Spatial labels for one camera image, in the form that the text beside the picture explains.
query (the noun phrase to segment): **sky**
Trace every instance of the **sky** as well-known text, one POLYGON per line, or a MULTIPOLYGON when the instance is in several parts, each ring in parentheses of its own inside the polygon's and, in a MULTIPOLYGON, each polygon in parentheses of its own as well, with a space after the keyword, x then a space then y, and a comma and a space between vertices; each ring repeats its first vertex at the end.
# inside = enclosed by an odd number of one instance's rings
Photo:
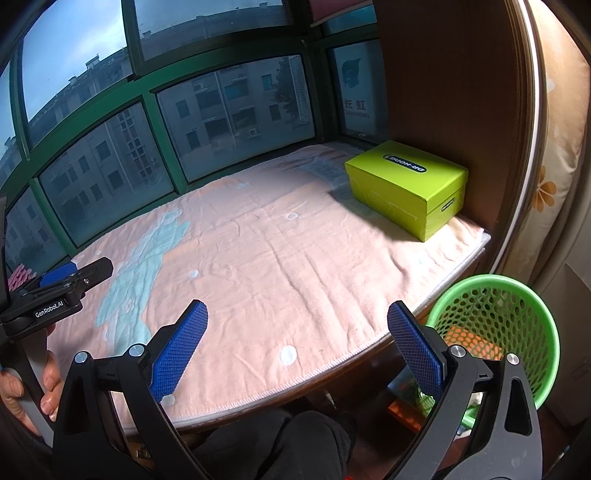
MULTIPOLYGON (((153 33, 236 8, 258 7, 263 0, 136 0, 139 31, 153 33)), ((281 0, 267 0, 281 5, 281 0)), ((102 60, 125 47, 121 0, 57 0, 27 33, 22 52, 22 86, 30 120, 86 62, 102 60)), ((0 153, 14 136, 8 103, 8 70, 0 78, 0 153)))

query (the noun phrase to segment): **window frame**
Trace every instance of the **window frame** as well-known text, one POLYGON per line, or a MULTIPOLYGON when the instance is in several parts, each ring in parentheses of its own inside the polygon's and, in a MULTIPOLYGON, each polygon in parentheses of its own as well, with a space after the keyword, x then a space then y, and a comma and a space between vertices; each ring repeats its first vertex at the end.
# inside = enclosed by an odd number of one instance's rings
MULTIPOLYGON (((302 8, 301 2, 296 3, 294 0, 284 0, 284 4, 286 4, 290 16, 291 25, 265 27, 221 35, 207 41, 196 42, 171 50, 166 54, 150 59, 150 61, 144 61, 139 44, 134 2, 133 0, 122 0, 124 31, 133 74, 124 77, 114 85, 87 99, 83 105, 58 123, 34 147, 31 146, 29 139, 28 121, 22 92, 22 43, 18 45, 9 60, 9 78, 12 119, 22 161, 16 166, 10 174, 9 180, 2 187, 2 191, 8 195, 8 207, 10 208, 18 200, 27 187, 31 187, 39 204, 41 214, 45 217, 53 235, 66 251, 67 259, 90 245, 99 236, 117 228, 131 218, 149 212, 153 208, 163 205, 189 190, 199 188, 224 174, 231 174, 260 161, 273 158, 279 154, 289 153, 315 142, 342 140, 356 145, 361 143, 362 146, 370 147, 370 144, 366 145, 358 139, 346 137, 339 132, 339 117, 335 100, 336 92, 332 87, 329 76, 327 49, 378 38, 376 24, 364 25, 326 36, 323 34, 321 27, 310 28, 311 12, 309 6, 305 5, 302 8), (316 138, 256 155, 202 179, 193 180, 189 184, 168 136, 155 94, 176 83, 215 70, 249 63, 250 61, 289 55, 301 55, 302 57, 316 138), (84 245, 76 246, 66 234, 63 225, 61 225, 49 204, 40 186, 38 176, 86 133, 138 101, 143 104, 164 167, 173 182, 174 192, 162 199, 155 200, 136 212, 130 213, 98 233, 84 245)), ((260 87, 253 84, 252 88, 257 89, 260 87)))

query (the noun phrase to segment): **green shoe box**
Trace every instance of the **green shoe box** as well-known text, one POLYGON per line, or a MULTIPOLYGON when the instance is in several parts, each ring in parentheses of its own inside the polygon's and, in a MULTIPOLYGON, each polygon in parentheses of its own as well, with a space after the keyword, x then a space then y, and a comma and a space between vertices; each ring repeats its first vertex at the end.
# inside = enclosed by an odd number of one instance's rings
POLYGON ((462 209, 468 171, 388 141, 345 164, 355 197, 421 241, 462 209))

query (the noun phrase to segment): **curtain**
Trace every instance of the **curtain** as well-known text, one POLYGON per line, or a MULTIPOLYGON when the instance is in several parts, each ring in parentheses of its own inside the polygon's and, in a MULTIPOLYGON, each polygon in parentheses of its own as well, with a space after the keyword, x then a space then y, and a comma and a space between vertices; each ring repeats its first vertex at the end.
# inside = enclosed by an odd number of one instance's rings
POLYGON ((312 26, 314 27, 331 18, 371 4, 371 0, 310 0, 314 22, 312 26))
POLYGON ((530 0, 545 64, 547 132, 537 189, 530 210, 501 269, 530 282, 540 252, 573 184, 589 108, 590 69, 560 21, 541 0, 530 0))

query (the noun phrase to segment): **blue gripper pad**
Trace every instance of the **blue gripper pad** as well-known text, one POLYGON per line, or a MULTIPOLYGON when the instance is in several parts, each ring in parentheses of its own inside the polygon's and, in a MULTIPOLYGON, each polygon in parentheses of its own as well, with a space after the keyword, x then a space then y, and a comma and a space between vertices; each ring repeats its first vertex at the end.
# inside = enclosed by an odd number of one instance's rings
POLYGON ((48 285, 51 285, 56 281, 60 281, 69 275, 76 273, 77 271, 78 268, 76 267, 76 264, 74 262, 68 262, 67 264, 57 267, 55 270, 47 272, 45 275, 43 275, 39 281, 39 286, 47 287, 48 285))
POLYGON ((207 329, 207 307, 196 302, 152 366, 150 392, 157 402, 177 388, 185 367, 207 329))
POLYGON ((443 365, 421 333, 412 313, 402 303, 388 309, 388 330, 421 391, 439 400, 443 393, 443 365))

